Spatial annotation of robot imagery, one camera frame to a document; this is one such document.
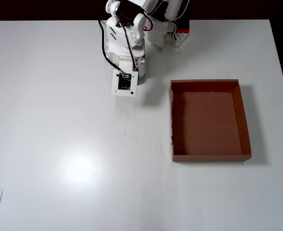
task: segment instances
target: circuit board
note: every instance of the circuit board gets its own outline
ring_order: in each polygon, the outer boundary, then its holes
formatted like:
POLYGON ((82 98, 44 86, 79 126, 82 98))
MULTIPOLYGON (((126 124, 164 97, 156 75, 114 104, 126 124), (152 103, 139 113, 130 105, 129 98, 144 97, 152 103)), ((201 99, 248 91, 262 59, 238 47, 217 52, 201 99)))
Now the circuit board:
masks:
POLYGON ((119 73, 118 90, 131 90, 131 74, 119 73))

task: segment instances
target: white table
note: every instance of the white table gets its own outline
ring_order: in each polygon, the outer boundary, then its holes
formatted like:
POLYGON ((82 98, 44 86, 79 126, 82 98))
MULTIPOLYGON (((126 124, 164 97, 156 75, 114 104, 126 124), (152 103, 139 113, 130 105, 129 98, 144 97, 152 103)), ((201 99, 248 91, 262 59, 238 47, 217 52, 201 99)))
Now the white table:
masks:
POLYGON ((111 95, 96 21, 0 22, 0 231, 283 231, 283 75, 267 20, 191 21, 111 95), (171 79, 239 79, 253 158, 174 163, 171 79))

